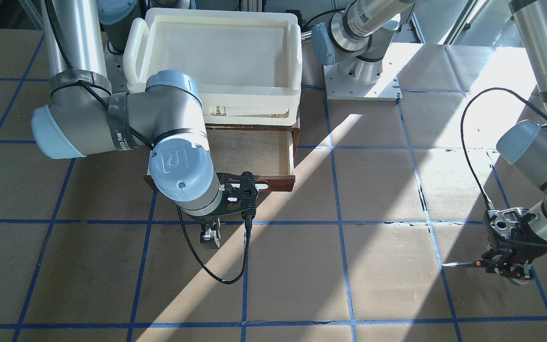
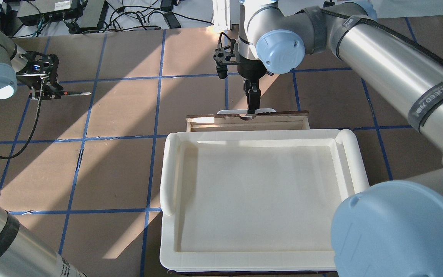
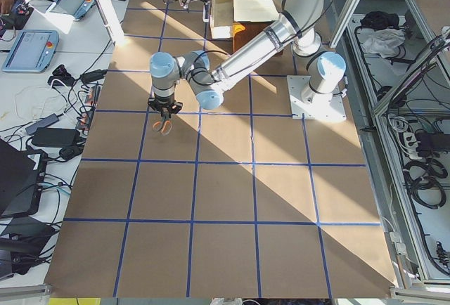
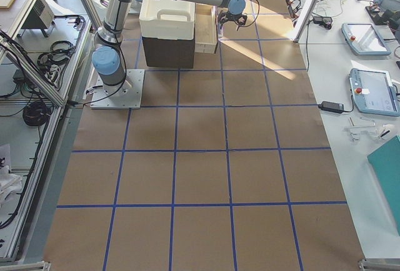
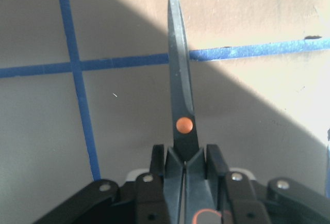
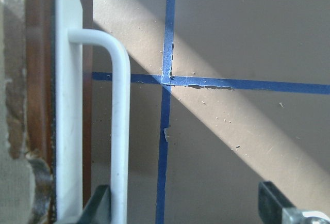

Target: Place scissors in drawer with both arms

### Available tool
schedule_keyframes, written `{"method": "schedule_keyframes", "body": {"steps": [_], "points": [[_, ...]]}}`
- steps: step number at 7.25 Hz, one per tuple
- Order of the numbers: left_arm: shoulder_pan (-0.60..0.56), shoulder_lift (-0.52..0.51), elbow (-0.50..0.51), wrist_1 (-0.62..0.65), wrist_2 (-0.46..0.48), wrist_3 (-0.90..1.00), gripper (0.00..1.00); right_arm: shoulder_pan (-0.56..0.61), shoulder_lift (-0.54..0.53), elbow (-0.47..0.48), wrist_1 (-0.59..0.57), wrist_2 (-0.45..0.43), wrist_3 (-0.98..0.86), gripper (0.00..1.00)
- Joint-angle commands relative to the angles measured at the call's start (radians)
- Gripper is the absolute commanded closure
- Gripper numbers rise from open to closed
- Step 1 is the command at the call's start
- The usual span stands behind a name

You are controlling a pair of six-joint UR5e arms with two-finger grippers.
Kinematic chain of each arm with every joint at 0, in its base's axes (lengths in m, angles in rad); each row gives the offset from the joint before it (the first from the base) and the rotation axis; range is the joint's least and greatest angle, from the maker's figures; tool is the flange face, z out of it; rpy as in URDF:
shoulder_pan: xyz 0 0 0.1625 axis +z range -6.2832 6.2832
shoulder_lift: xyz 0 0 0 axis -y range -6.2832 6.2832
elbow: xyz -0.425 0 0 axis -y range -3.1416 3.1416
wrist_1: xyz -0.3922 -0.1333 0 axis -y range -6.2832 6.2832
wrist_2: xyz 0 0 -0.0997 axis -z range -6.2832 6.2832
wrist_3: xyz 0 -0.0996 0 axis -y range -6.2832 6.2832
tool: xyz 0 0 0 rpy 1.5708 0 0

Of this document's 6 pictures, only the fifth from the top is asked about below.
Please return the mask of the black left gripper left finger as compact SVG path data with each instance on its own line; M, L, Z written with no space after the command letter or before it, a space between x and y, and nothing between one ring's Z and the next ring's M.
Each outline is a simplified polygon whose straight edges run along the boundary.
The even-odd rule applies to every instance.
M164 223L164 146L154 145L148 172L122 186L101 179L38 219L37 223Z

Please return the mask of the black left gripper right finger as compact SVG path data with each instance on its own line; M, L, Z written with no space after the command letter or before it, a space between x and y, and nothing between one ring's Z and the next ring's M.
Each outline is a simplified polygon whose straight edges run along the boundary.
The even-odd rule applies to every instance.
M266 186L230 171L217 145L207 145L206 169L216 210L233 223L329 223L329 199L290 178Z

